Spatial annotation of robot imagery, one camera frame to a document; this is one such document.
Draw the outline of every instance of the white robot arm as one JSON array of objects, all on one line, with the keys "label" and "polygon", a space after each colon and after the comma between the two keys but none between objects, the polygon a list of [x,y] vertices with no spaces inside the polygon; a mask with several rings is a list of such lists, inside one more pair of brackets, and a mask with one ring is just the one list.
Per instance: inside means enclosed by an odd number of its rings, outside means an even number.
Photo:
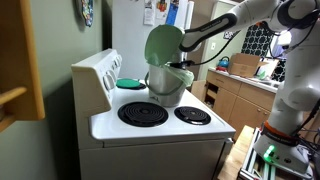
[{"label": "white robot arm", "polygon": [[254,149],[266,162],[304,179],[311,179],[312,171],[306,150],[298,145],[297,129],[303,123],[303,111],[311,111],[320,98],[318,16],[318,0],[246,0],[219,18],[186,30],[179,47],[190,52],[220,32],[238,31],[261,21],[270,31],[291,31],[285,82]]}]

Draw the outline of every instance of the stovetop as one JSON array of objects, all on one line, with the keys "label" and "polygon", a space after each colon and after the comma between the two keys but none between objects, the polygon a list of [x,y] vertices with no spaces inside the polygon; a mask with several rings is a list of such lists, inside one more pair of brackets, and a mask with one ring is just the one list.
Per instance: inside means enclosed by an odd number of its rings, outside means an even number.
[{"label": "stovetop", "polygon": [[[169,117],[163,124],[154,127],[136,127],[123,122],[119,118],[119,108],[131,102],[149,102],[158,104],[156,100],[149,98],[148,89],[126,90],[116,88],[111,110],[91,117],[91,135],[95,139],[101,141],[119,139],[132,140],[134,138],[141,140],[161,137],[169,138],[170,141],[179,141],[182,139],[201,140],[229,138],[234,133],[234,129],[230,125],[224,122],[187,90],[184,92],[179,106],[170,108],[164,107],[168,112]],[[198,126],[180,120],[176,117],[174,111],[181,106],[195,107],[208,113],[210,122],[206,125]]]}]

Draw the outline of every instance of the refrigerator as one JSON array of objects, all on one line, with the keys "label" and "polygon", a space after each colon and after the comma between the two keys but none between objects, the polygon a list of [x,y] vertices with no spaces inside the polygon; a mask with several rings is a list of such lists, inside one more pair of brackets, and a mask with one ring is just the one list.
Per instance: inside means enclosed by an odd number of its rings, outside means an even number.
[{"label": "refrigerator", "polygon": [[188,0],[114,0],[112,48],[122,56],[119,77],[144,79],[149,70],[144,57],[149,33],[163,24],[189,29],[193,5]]}]

